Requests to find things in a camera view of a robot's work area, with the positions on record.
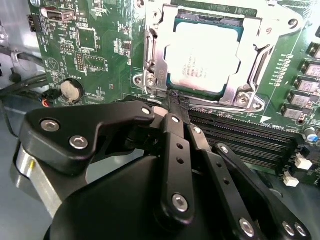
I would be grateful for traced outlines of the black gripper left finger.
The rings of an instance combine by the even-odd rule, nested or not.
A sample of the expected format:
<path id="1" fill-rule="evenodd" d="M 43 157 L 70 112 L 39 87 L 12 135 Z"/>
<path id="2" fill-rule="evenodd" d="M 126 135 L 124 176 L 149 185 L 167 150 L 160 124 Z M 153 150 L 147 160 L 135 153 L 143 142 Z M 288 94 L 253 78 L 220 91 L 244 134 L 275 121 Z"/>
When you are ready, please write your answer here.
<path id="1" fill-rule="evenodd" d="M 109 157 L 144 150 L 161 159 L 160 211 L 174 225 L 188 225 L 195 214 L 190 144 L 178 109 L 178 92 L 150 107 L 138 100 L 37 109 L 28 113 L 19 134 L 21 154 L 32 157 L 46 185 L 29 179 L 49 214 L 86 184 L 87 169 Z"/>

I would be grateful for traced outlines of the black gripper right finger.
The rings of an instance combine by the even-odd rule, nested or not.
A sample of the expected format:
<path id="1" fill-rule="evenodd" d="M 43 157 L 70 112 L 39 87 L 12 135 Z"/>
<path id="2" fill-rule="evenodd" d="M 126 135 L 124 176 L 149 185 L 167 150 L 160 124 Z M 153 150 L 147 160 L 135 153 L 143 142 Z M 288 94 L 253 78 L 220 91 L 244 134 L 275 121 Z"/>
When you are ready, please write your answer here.
<path id="1" fill-rule="evenodd" d="M 218 203 L 218 225 L 226 240 L 310 240 L 310 231 L 225 144 L 211 147 L 204 132 L 191 124 L 188 98 L 177 97 L 187 124 L 191 162 L 199 166 Z"/>

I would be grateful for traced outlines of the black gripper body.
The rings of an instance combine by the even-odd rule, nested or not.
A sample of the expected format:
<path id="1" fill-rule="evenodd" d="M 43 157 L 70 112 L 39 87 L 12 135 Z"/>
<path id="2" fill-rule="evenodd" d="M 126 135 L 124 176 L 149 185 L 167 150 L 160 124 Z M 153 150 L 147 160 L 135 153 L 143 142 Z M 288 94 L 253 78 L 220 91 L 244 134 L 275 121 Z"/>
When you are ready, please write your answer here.
<path id="1" fill-rule="evenodd" d="M 164 164 L 140 157 L 69 196 L 59 207 L 48 240 L 230 240 L 224 204 L 211 177 L 225 169 L 220 156 L 192 157 L 195 214 L 187 226 L 170 226 L 161 213 Z"/>

